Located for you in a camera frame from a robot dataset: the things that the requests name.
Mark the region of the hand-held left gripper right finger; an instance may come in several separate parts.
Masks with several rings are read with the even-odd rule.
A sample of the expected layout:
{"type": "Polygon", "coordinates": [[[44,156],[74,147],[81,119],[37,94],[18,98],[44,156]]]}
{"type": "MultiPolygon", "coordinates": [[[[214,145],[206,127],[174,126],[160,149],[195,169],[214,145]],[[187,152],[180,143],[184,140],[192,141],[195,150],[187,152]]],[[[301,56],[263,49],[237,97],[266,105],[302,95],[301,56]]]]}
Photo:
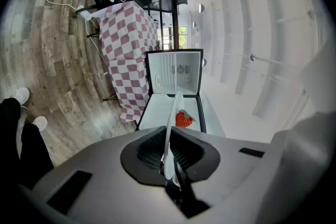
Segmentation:
{"type": "Polygon", "coordinates": [[[213,145],[221,158],[207,180],[192,183],[196,198],[210,209],[185,223],[257,224],[262,200],[281,159],[284,133],[276,133],[270,143],[259,143],[178,127],[176,131],[213,145]]]}

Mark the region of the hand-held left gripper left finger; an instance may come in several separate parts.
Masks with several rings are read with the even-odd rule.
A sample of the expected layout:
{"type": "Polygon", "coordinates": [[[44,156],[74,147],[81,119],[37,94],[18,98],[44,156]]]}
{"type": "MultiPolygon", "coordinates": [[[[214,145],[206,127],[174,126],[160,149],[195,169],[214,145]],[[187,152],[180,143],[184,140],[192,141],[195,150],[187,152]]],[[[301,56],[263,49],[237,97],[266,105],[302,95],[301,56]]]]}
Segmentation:
{"type": "Polygon", "coordinates": [[[86,147],[47,173],[24,197],[52,224],[182,224],[164,187],[138,183],[122,167],[129,143],[162,132],[140,130],[86,147]]]}

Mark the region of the white plate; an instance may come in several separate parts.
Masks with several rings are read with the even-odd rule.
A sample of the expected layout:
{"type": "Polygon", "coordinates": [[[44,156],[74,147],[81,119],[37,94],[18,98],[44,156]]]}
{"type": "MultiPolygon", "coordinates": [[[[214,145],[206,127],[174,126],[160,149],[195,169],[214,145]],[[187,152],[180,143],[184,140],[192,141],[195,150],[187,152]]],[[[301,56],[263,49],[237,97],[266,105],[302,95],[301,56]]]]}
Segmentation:
{"type": "Polygon", "coordinates": [[[163,158],[163,169],[164,176],[166,180],[170,180],[173,178],[175,174],[174,170],[174,156],[170,150],[170,136],[172,127],[176,125],[176,114],[180,111],[184,110],[184,98],[183,93],[178,91],[173,100],[173,104],[171,107],[171,111],[169,114],[169,118],[166,126],[166,135],[165,135],[165,148],[164,148],[164,158],[163,158]]]}

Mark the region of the red strawberry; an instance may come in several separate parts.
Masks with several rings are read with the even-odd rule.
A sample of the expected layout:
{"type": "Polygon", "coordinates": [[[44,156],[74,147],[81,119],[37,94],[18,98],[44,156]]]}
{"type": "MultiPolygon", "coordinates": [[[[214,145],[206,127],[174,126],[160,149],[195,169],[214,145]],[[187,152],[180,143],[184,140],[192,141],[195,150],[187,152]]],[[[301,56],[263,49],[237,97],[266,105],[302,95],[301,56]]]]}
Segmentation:
{"type": "Polygon", "coordinates": [[[183,109],[178,110],[175,117],[176,127],[189,127],[194,122],[196,122],[196,120],[188,112],[183,109]]]}

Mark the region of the person's black trousers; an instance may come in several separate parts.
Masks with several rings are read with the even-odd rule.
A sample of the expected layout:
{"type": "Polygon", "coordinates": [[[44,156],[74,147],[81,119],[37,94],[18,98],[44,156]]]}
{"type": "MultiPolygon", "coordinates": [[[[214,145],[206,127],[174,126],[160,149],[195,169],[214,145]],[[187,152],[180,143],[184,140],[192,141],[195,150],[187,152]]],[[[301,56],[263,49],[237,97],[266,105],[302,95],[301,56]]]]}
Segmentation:
{"type": "Polygon", "coordinates": [[[33,189],[37,182],[54,166],[38,127],[26,123],[17,150],[16,132],[21,106],[14,98],[0,103],[0,179],[33,189]]]}

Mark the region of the white shoe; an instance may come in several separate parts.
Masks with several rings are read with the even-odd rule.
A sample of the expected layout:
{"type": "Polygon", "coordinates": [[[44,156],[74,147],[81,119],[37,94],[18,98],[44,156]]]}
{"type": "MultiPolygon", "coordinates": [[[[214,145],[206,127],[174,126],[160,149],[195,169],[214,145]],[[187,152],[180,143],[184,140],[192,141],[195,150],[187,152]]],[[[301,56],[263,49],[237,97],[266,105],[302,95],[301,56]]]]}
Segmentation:
{"type": "Polygon", "coordinates": [[[45,116],[38,116],[33,120],[32,124],[41,132],[47,127],[48,121],[45,116]]]}
{"type": "Polygon", "coordinates": [[[15,92],[13,98],[16,99],[20,105],[24,105],[28,101],[29,96],[29,89],[27,87],[22,87],[15,92]]]}

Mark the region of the pink white checkered tablecloth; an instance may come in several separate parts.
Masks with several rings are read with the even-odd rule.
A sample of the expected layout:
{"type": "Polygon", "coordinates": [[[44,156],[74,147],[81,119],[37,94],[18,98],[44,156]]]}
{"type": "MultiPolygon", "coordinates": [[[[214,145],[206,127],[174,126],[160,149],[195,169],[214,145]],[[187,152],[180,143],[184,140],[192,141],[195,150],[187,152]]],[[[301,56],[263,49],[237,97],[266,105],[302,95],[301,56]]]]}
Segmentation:
{"type": "Polygon", "coordinates": [[[102,56],[121,106],[121,120],[139,121],[149,99],[145,54],[158,40],[157,26],[134,2],[111,5],[92,13],[99,23],[102,56]]]}

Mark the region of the white power strip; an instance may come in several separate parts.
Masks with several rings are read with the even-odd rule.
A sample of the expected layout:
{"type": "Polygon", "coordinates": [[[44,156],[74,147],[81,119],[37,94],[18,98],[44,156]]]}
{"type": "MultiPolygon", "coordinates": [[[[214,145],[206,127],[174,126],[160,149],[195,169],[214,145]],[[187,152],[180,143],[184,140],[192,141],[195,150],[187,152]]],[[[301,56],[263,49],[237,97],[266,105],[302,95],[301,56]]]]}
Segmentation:
{"type": "MultiPolygon", "coordinates": [[[[79,5],[77,7],[77,11],[80,10],[80,9],[83,9],[83,8],[84,7],[82,5],[79,5]]],[[[76,14],[83,17],[86,21],[89,21],[92,18],[91,14],[89,13],[88,10],[82,10],[82,11],[77,12],[76,14]]]]}

